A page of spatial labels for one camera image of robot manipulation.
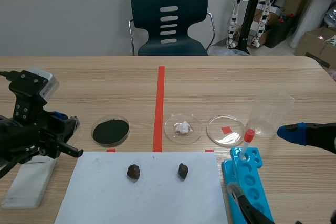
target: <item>red test tube cap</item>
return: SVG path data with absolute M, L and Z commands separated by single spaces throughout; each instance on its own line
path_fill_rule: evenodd
M 247 143 L 252 142 L 254 134 L 255 134 L 255 131 L 253 129 L 247 129 L 245 132 L 244 141 Z

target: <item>wooden table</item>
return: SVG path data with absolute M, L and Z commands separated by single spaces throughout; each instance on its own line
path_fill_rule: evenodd
M 214 149 L 220 165 L 229 158 L 229 149 L 207 137 L 207 121 L 229 114 L 245 124 L 259 88 L 276 88 L 295 98 L 295 109 L 284 124 L 336 121 L 336 84 L 308 57 L 0 57 L 1 70 L 33 66 L 58 78 L 60 88 L 46 110 L 78 116 L 81 127 L 69 143 L 85 151 L 106 150 L 92 141 L 90 132 L 109 114 L 123 115 L 131 125 L 129 138 L 117 152 L 152 151 L 158 66 L 166 66 L 164 120 L 175 113 L 193 113 L 203 124 L 201 138 L 190 145 L 163 135 L 165 152 Z M 0 78 L 0 114 L 10 117 L 15 96 L 8 84 Z M 259 172 L 275 222 L 329 223 L 336 209 L 336 155 L 276 136 L 257 137 L 253 144 L 264 161 Z M 75 164 L 76 159 L 61 155 L 40 207 L 0 209 L 0 223 L 54 223 Z M 0 180 L 0 200 L 18 169 Z

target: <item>white cotton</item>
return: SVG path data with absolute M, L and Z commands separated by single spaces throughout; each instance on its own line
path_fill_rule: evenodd
M 184 121 L 183 123 L 180 123 L 177 127 L 176 127 L 176 131 L 180 132 L 181 134 L 186 134 L 189 132 L 190 129 L 190 125 Z

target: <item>dark green chair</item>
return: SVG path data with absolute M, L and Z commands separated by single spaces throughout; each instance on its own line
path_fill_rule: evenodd
M 131 23 L 148 32 L 148 41 L 138 55 L 208 55 L 215 38 L 215 25 L 207 12 L 208 0 L 131 0 L 133 19 L 129 21 L 132 51 L 134 43 Z M 189 27 L 210 16 L 213 38 L 207 48 L 188 36 Z

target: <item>chair backrest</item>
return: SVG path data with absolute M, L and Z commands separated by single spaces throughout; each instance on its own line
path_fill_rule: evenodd
M 188 36 L 190 25 L 206 18 L 208 0 L 131 0 L 131 5 L 135 27 L 146 29 L 149 40 L 161 40 Z

